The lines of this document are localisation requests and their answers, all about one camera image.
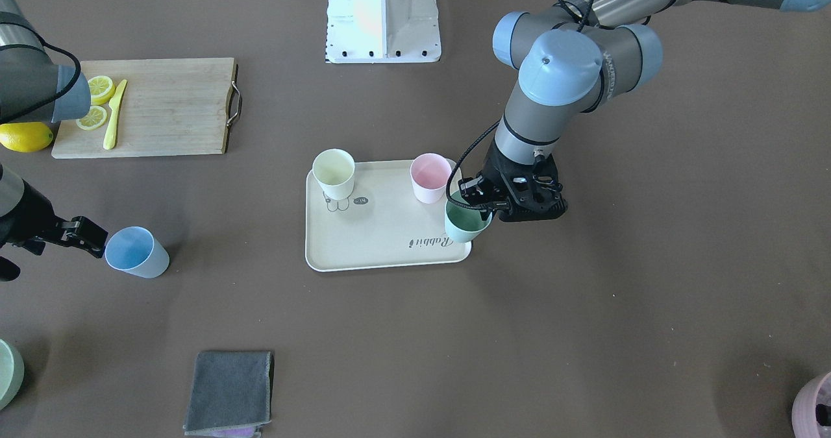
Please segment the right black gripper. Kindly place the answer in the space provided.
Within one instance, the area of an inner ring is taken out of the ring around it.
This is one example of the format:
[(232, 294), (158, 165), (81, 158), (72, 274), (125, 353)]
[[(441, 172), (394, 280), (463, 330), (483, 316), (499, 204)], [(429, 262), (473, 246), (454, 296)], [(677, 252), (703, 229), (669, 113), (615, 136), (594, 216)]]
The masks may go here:
[[(2, 179), (1, 199), (1, 245), (12, 244), (40, 255), (43, 241), (103, 258), (106, 230), (83, 216), (60, 222), (49, 200), (21, 178)], [(0, 257), (0, 281), (13, 281), (20, 273), (17, 264)]]

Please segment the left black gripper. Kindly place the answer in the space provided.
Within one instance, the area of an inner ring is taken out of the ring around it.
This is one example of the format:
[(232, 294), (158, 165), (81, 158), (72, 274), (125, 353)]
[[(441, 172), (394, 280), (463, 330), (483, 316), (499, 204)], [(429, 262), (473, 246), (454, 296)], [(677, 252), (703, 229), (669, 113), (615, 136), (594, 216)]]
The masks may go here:
[(505, 199), (505, 191), (502, 189), (502, 174), (539, 174), (543, 170), (552, 169), (557, 170), (557, 166), (551, 154), (535, 155), (532, 158), (531, 165), (523, 165), (508, 159), (499, 150), (497, 142), (493, 141), (487, 151), (483, 176), (460, 180), (460, 196), (467, 204), (493, 213), (501, 210), (502, 199)]

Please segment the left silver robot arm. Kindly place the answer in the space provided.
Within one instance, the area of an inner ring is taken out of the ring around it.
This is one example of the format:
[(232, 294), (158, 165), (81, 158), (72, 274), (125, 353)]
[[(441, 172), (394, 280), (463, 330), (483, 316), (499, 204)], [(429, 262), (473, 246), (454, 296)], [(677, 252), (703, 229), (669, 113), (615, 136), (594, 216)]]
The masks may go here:
[(504, 222), (557, 219), (567, 211), (552, 157), (570, 119), (647, 83), (663, 47), (651, 15), (690, 1), (782, 12), (813, 12), (829, 0), (557, 0), (538, 14), (512, 12), (493, 33), (493, 51), (517, 70), (483, 168), (459, 181), (449, 204)]

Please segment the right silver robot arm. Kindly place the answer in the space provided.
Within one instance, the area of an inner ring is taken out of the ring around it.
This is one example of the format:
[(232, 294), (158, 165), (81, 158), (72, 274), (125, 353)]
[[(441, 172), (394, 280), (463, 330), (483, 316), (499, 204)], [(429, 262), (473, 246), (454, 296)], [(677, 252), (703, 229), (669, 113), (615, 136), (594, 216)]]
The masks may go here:
[[(74, 121), (91, 107), (77, 57), (71, 65), (50, 59), (53, 45), (24, 18), (16, 0), (1, 0), (2, 122)], [(83, 216), (66, 221), (38, 190), (9, 168), (1, 169), (1, 243), (40, 255), (45, 244), (103, 256), (107, 233)]]

